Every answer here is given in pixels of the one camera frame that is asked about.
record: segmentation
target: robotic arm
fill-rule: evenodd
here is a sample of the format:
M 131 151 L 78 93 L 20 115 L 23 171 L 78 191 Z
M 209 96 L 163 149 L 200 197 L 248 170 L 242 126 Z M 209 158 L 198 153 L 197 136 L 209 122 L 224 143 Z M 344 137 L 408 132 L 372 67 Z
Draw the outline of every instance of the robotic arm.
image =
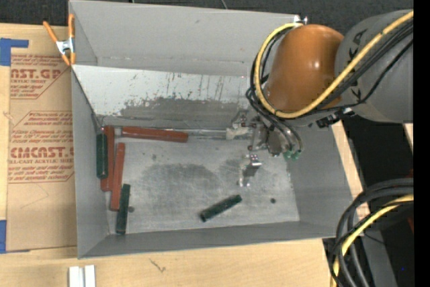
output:
M 345 37 L 316 24 L 284 25 L 264 41 L 250 84 L 247 98 L 266 129 L 262 137 L 285 158 L 297 159 L 303 150 L 297 126 L 330 126 L 354 114 L 412 122 L 413 11 L 365 19 Z M 272 132 L 278 140 L 271 146 Z

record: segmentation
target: cardboard box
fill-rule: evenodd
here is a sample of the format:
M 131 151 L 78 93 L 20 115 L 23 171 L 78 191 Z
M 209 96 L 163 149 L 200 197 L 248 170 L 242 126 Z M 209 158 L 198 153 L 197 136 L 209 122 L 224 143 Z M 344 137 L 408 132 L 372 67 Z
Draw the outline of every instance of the cardboard box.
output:
M 76 245 L 71 70 L 42 26 L 1 24 L 0 37 L 28 40 L 11 49 L 10 94 L 1 95 L 10 104 L 6 250 Z
M 226 140 L 238 112 L 251 113 L 245 91 L 260 45 L 296 15 L 81 0 L 69 11 L 79 257 L 334 236 L 352 197 L 331 128 L 299 128 L 298 161 L 259 153 L 263 167 L 248 188 L 235 182 L 249 141 Z M 96 130 L 105 125 L 189 133 L 187 143 L 117 138 L 133 208 L 125 235 L 115 234 L 96 178 Z M 243 201 L 199 219 L 231 194 Z

